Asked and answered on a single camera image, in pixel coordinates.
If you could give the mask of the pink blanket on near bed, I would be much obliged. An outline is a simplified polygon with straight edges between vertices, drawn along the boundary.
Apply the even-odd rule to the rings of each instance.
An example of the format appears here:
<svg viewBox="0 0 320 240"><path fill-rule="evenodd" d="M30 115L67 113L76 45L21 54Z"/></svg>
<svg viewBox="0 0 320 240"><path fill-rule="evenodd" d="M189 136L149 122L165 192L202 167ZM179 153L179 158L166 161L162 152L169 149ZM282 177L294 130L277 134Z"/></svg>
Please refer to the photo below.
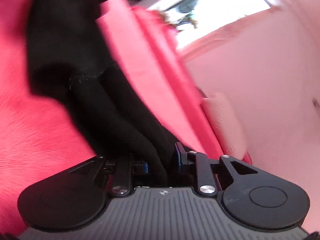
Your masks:
<svg viewBox="0 0 320 240"><path fill-rule="evenodd" d="M31 94L25 24L31 0L1 0L1 233L25 230L17 209L29 185L93 156L57 101Z"/></svg>

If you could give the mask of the red sheet on far bed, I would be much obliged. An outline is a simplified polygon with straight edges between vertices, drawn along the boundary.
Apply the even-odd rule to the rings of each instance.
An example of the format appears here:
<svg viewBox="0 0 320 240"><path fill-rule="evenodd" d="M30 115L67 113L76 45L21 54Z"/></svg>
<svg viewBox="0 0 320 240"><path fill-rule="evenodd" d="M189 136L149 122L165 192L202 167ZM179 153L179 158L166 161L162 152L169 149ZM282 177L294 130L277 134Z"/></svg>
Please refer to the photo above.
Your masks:
<svg viewBox="0 0 320 240"><path fill-rule="evenodd" d="M175 29L165 25L154 10L134 6L131 11L205 153L213 158L224 154L201 107L202 98L211 96L203 94L185 68L176 49ZM240 160L252 163L248 152Z"/></svg>

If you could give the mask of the washing machine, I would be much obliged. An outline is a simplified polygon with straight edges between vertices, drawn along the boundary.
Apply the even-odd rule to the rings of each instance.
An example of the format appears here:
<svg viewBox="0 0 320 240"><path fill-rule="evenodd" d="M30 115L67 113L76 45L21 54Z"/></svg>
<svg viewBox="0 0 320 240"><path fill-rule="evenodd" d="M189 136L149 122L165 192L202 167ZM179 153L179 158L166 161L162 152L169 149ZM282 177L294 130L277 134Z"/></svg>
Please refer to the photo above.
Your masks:
<svg viewBox="0 0 320 240"><path fill-rule="evenodd" d="M182 14L191 13L196 7L198 0L182 0L177 4L177 10Z"/></svg>

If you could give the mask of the pink embossed pillow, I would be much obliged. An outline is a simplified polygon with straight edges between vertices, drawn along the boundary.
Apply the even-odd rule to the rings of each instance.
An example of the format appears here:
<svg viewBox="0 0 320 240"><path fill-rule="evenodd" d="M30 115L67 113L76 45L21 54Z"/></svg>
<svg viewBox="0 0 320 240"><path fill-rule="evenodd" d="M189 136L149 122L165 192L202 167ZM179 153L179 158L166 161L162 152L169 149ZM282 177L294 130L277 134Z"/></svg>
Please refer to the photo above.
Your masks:
<svg viewBox="0 0 320 240"><path fill-rule="evenodd" d="M222 93L202 98L201 107L225 155L243 159L248 150L245 129Z"/></svg>

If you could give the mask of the tan garment on far bed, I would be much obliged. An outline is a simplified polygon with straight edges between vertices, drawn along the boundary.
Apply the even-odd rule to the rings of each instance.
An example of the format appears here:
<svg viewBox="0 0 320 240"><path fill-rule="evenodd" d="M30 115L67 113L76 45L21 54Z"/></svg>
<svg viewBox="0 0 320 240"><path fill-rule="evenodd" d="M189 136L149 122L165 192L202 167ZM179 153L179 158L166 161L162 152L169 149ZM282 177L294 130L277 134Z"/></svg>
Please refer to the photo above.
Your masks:
<svg viewBox="0 0 320 240"><path fill-rule="evenodd" d="M169 16L165 11L161 10L154 10L155 13L159 16L159 18L165 23L165 25L175 29L178 33L181 32L181 30L178 30L178 27L180 26L180 22L172 22L169 20Z"/></svg>

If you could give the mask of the black knit pants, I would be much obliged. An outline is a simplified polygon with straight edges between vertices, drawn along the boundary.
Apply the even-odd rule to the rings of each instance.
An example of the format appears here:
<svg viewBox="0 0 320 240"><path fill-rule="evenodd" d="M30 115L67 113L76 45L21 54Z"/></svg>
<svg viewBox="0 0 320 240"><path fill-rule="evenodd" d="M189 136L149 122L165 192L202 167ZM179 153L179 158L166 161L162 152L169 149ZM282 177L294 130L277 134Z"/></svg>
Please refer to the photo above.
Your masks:
<svg viewBox="0 0 320 240"><path fill-rule="evenodd" d="M149 111L112 58L97 0L33 0L27 23L30 90L63 104L93 151L148 164L152 186L175 186L177 138Z"/></svg>

